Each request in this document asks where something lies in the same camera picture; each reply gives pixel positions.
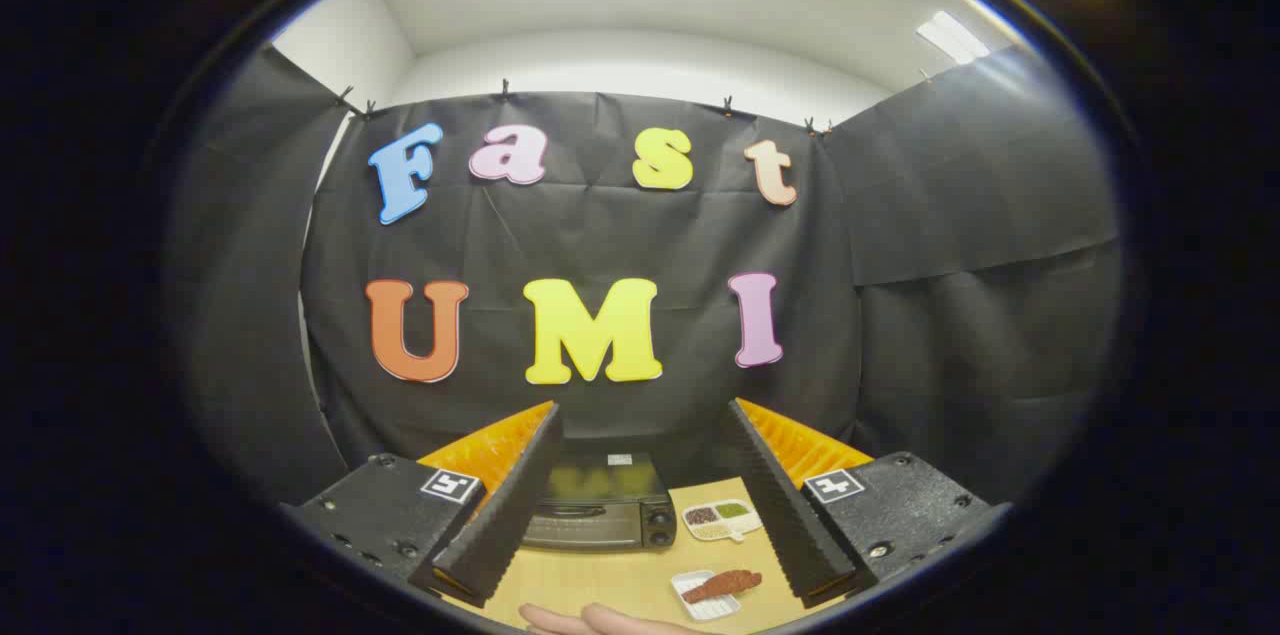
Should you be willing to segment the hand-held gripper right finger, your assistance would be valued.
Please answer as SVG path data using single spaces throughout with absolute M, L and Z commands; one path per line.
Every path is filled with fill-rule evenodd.
M 896 583 L 1009 512 L 918 454 L 874 458 L 740 398 L 727 407 L 727 461 L 806 607 Z

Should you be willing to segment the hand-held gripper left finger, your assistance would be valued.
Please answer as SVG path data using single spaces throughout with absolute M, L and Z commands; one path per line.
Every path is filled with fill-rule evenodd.
M 375 575 L 481 607 L 524 540 L 562 444 L 561 408 L 548 401 L 420 460 L 375 454 L 284 512 Z

